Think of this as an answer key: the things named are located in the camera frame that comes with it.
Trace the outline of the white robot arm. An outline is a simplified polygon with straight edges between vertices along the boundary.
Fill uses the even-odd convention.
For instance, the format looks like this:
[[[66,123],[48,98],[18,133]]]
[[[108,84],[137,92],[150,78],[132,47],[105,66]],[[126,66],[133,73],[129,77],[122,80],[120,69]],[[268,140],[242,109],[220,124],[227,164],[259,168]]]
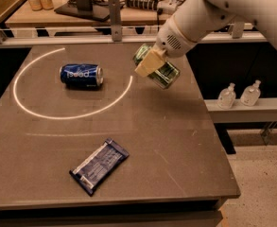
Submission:
[[[234,18],[249,22],[277,50],[277,0],[185,0],[160,28],[156,43],[135,72],[146,77],[178,58]]]

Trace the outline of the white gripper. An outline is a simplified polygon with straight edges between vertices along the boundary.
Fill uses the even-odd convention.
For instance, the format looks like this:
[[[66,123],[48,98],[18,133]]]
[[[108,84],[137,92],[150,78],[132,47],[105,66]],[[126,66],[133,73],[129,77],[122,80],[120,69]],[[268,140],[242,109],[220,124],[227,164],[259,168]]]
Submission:
[[[139,62],[135,72],[141,77],[147,77],[165,64],[164,57],[181,57],[196,45],[182,35],[174,22],[166,22],[157,34],[155,45]]]

